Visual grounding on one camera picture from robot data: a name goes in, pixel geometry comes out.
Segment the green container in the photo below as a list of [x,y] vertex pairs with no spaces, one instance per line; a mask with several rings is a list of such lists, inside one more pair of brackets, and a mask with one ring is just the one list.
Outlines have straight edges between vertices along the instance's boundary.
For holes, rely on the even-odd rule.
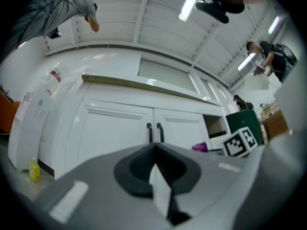
[[257,116],[254,111],[246,110],[226,116],[229,128],[233,134],[240,128],[249,127],[250,131],[253,133],[258,145],[262,144],[262,131],[260,124],[258,122]]

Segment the person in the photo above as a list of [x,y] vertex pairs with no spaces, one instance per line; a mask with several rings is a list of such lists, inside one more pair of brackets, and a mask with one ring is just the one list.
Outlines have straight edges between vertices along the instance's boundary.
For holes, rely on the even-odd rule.
[[75,15],[84,16],[94,32],[98,32],[97,5],[93,0],[30,0],[5,40],[0,63],[19,45],[34,37],[58,37],[57,27]]
[[240,96],[237,94],[234,96],[234,101],[236,101],[236,105],[238,107],[238,111],[252,110],[254,108],[253,104],[250,102],[245,102]]
[[[247,42],[246,49],[248,53],[261,53],[265,59],[260,66],[258,66],[254,72],[255,75],[263,74],[266,67],[270,67],[267,76],[274,74],[280,82],[284,82],[287,76],[293,69],[296,58],[291,50],[283,45],[273,45],[266,41],[261,41],[260,44],[254,42]],[[286,55],[284,50],[288,50],[290,55]]]

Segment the yellow liquid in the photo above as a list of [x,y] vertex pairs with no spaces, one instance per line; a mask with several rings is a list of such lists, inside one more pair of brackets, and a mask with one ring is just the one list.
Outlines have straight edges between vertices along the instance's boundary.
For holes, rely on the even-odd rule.
[[34,182],[40,182],[39,165],[37,163],[30,163],[29,170],[31,180]]

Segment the orange chair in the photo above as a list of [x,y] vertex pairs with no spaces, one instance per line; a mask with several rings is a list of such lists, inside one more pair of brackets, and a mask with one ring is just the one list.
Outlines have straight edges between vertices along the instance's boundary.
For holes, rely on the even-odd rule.
[[3,93],[0,92],[0,130],[10,133],[14,117],[20,102],[10,102]]

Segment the black cap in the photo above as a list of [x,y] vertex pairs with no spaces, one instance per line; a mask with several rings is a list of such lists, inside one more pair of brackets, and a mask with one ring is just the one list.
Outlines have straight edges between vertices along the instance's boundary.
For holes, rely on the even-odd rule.
[[249,41],[249,42],[246,43],[246,49],[247,49],[247,51],[248,51],[248,54],[250,54],[249,47],[250,47],[253,43],[254,43],[254,42],[251,42],[251,41]]

